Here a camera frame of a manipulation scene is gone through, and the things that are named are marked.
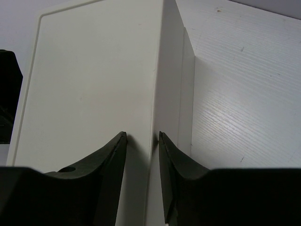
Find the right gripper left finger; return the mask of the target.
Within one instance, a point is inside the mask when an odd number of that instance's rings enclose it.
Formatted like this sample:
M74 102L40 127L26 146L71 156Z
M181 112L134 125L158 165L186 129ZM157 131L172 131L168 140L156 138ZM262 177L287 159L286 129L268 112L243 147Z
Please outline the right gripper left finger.
M46 173L56 179L53 215L56 226L113 226L116 223L127 154L127 134L112 140L87 157Z

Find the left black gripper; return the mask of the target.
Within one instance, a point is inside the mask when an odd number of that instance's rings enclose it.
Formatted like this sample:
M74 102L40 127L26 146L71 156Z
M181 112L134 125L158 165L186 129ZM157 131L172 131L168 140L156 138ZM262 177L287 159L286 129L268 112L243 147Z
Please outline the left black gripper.
M0 142L9 144L12 136L23 75L14 52L0 51Z

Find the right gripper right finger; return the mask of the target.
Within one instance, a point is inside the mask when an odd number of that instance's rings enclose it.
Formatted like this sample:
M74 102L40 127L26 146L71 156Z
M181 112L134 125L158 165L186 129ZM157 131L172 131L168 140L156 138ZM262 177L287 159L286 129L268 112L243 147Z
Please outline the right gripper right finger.
M209 169L182 152L166 133L159 133L159 166L165 223L200 226L198 180Z

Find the white drawer cabinet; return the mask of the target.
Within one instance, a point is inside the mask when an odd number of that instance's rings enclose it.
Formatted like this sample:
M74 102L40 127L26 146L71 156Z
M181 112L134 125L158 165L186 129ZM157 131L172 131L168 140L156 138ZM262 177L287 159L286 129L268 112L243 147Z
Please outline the white drawer cabinet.
M7 165L58 171L125 132L115 225L164 226L159 134L190 152L194 71L174 0L76 0L45 10Z

